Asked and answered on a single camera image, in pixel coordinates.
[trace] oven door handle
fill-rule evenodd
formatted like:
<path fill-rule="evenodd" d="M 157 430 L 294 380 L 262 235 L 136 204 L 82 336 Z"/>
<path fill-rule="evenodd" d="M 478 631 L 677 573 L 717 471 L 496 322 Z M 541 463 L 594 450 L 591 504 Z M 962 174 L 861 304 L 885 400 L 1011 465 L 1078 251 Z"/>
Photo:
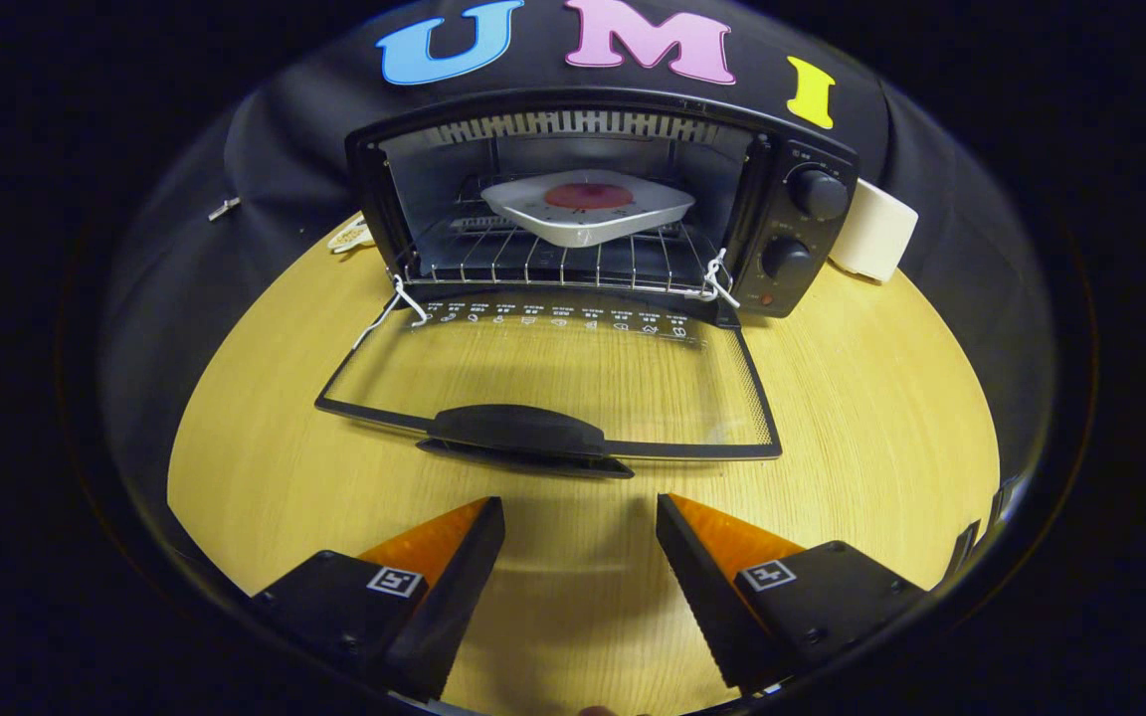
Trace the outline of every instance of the oven door handle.
<path fill-rule="evenodd" d="M 418 447 L 427 453 L 555 474 L 630 478 L 609 457 L 604 431 L 563 412 L 528 404 L 465 404 L 438 412 Z"/>

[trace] black knob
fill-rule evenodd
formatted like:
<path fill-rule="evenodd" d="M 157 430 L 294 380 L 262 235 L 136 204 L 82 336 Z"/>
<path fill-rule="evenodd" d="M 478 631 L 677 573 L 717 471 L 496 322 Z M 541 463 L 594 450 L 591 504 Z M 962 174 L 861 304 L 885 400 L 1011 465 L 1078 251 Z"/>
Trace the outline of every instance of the black knob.
<path fill-rule="evenodd" d="M 824 221 L 847 210 L 847 187 L 822 170 L 803 170 L 790 178 L 790 198 L 802 213 Z"/>
<path fill-rule="evenodd" d="M 808 247 L 801 241 L 793 238 L 774 238 L 763 249 L 759 261 L 763 263 L 763 273 L 776 280 L 782 269 L 791 273 L 791 268 L 806 267 L 810 263 Z"/>

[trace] letter m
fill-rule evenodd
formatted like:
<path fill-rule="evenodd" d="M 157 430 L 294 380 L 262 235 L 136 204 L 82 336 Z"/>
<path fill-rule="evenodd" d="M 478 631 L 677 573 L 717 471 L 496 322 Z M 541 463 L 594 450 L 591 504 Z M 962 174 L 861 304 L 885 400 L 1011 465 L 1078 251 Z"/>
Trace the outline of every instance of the letter m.
<path fill-rule="evenodd" d="M 582 15 L 582 40 L 564 58 L 579 68 L 617 68 L 622 55 L 614 53 L 613 38 L 645 68 L 654 68 L 678 45 L 678 57 L 669 64 L 674 73 L 736 85 L 723 56 L 723 36 L 732 27 L 692 13 L 676 13 L 654 26 L 622 0 L 567 0 L 567 8 Z"/>

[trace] letter u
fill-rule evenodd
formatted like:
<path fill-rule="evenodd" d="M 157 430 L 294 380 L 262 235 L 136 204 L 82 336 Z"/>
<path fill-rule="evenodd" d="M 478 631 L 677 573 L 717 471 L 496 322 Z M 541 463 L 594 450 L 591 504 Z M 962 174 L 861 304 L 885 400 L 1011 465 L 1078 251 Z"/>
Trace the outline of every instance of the letter u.
<path fill-rule="evenodd" d="M 376 44 L 383 48 L 383 78 L 392 85 L 426 85 L 486 66 L 510 45 L 510 13 L 519 6 L 524 0 L 500 0 L 464 10 L 464 18 L 477 19 L 477 44 L 454 57 L 433 57 L 429 53 L 432 29 L 445 18 L 424 19 L 383 37 Z"/>

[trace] wooden surface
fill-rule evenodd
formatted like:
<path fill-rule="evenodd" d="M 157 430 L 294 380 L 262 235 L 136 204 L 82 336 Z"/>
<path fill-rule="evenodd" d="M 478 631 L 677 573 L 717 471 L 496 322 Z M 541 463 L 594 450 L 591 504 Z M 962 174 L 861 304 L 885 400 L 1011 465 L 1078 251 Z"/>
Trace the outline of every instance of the wooden surface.
<path fill-rule="evenodd" d="M 790 317 L 744 318 L 782 458 L 636 461 L 631 480 L 496 471 L 313 408 L 390 294 L 372 249 L 336 257 L 322 242 L 288 268 L 197 385 L 168 501 L 211 561 L 254 593 L 315 550 L 359 554 L 500 495 L 505 544 L 442 701 L 496 715 L 570 716 L 603 703 L 660 716 L 737 697 L 657 545 L 657 494 L 802 546 L 846 540 L 924 589 L 942 577 L 955 536 L 987 521 L 999 479 L 987 403 L 958 344 L 900 273 L 878 286 L 826 267 Z M 442 362 L 471 364 L 482 349 L 449 345 Z M 513 355 L 501 368 L 533 380 L 536 368 Z M 547 370 L 550 361 L 533 359 Z M 641 364 L 654 381 L 681 381 L 657 377 L 673 367 Z M 417 394 L 418 377 L 386 363 L 388 385 Z M 605 373 L 618 395 L 643 390 L 637 375 Z"/>

